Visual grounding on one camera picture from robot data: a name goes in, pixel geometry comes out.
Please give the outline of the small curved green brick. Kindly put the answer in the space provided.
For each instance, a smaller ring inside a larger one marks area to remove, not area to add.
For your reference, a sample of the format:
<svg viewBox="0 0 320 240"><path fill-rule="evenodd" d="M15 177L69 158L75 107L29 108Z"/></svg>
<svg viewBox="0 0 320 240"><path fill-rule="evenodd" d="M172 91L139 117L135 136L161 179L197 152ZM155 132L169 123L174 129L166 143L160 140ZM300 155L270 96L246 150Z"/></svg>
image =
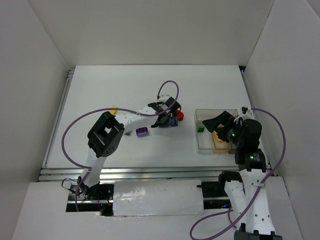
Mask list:
<svg viewBox="0 0 320 240"><path fill-rule="evenodd" d="M205 130L205 127L204 127L204 126L199 126L199 127L197 128L197 132L198 132L198 133L203 133L204 130Z"/></svg>

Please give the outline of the curved yellow lego brick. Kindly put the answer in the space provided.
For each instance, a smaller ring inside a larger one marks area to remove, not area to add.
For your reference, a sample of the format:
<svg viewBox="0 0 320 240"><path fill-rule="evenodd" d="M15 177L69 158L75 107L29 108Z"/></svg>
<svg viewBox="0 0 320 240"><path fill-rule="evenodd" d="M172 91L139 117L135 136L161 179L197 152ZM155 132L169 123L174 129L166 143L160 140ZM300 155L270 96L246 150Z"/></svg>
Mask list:
<svg viewBox="0 0 320 240"><path fill-rule="evenodd" d="M213 131L212 132L212 139L215 141L215 142L222 142L222 140L219 138L218 134L216 131Z"/></svg>

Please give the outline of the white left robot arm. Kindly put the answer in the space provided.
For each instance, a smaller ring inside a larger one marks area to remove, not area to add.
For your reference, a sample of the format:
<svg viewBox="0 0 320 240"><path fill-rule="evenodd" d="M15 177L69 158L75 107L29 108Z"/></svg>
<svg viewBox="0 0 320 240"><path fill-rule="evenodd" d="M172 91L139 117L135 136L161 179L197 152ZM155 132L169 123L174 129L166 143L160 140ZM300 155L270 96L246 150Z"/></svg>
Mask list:
<svg viewBox="0 0 320 240"><path fill-rule="evenodd" d="M176 117L180 110L181 105L169 97L165 102L149 103L133 113L102 113L87 134L89 151L85 165L88 168L77 179L85 197L93 199L98 195L102 168L107 157L117 150L124 134L148 126L162 127Z"/></svg>

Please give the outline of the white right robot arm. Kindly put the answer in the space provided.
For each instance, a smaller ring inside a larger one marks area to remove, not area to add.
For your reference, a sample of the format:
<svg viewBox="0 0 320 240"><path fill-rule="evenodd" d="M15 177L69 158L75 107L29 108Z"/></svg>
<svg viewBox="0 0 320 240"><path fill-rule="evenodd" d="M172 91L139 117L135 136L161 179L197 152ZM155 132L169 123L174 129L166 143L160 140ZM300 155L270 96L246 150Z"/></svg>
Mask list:
<svg viewBox="0 0 320 240"><path fill-rule="evenodd" d="M260 149L262 125L255 119L235 117L227 111L203 120L212 134L235 146L235 163L238 171L224 171L219 175L220 187L229 197L235 220L235 240L281 240L276 233L269 211L265 182L266 158Z"/></svg>

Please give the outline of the right arm base joint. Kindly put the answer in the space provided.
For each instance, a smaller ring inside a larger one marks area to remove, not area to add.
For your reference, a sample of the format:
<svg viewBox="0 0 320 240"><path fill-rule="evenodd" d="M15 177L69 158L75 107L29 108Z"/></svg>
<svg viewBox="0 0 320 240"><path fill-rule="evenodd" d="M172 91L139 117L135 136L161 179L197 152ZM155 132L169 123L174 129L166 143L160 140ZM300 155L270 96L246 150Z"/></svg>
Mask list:
<svg viewBox="0 0 320 240"><path fill-rule="evenodd" d="M218 198L227 197L225 192L226 182L237 181L242 183L242 177L236 171L223 171L218 176L218 181L203 181L196 187L202 189L202 196L204 198Z"/></svg>

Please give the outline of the curved purple lego brick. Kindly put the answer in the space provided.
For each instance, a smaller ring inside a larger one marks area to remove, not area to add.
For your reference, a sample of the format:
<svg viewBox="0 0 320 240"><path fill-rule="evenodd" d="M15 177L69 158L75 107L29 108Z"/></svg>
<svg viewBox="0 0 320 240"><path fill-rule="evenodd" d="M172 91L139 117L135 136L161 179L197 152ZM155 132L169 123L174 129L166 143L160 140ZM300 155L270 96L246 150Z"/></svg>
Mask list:
<svg viewBox="0 0 320 240"><path fill-rule="evenodd" d="M145 136L149 135L149 130L148 130L148 128L146 126L137 128L135 130L135 132L136 132L136 136L138 138L145 137Z"/></svg>

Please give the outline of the left arm base joint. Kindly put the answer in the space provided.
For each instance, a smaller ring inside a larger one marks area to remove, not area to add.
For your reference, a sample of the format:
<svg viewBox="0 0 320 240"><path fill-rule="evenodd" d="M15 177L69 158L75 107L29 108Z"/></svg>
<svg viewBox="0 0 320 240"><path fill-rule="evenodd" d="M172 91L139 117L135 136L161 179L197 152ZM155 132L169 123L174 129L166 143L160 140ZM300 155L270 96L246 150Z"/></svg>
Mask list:
<svg viewBox="0 0 320 240"><path fill-rule="evenodd" d="M69 191L69 201L85 201L85 200L113 200L114 196L114 184L103 183L96 184L93 187L87 187L84 183L82 183L78 189L78 193L76 194L77 185L80 183L82 178L79 176L77 180L71 178L65 178L61 182L61 187L65 190ZM71 185L69 187L65 187L65 181L71 181Z"/></svg>

